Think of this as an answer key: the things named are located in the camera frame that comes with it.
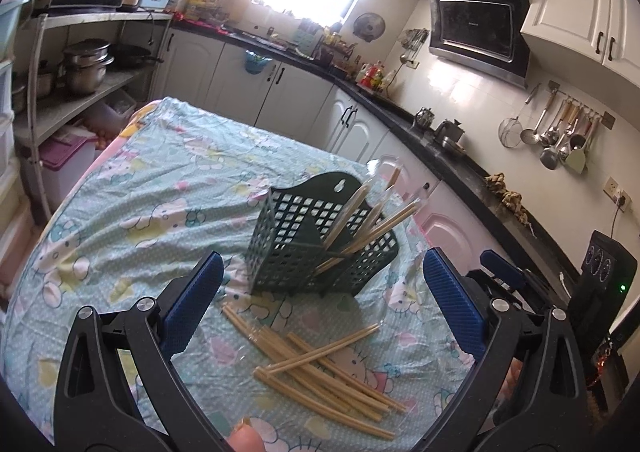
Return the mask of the person's left hand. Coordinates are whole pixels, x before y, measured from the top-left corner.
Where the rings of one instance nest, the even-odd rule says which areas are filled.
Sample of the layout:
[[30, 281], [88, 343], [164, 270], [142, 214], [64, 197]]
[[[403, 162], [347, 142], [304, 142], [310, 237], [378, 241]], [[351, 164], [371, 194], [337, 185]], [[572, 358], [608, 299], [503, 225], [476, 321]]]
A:
[[265, 452], [262, 437], [249, 424], [236, 426], [227, 442], [234, 452]]

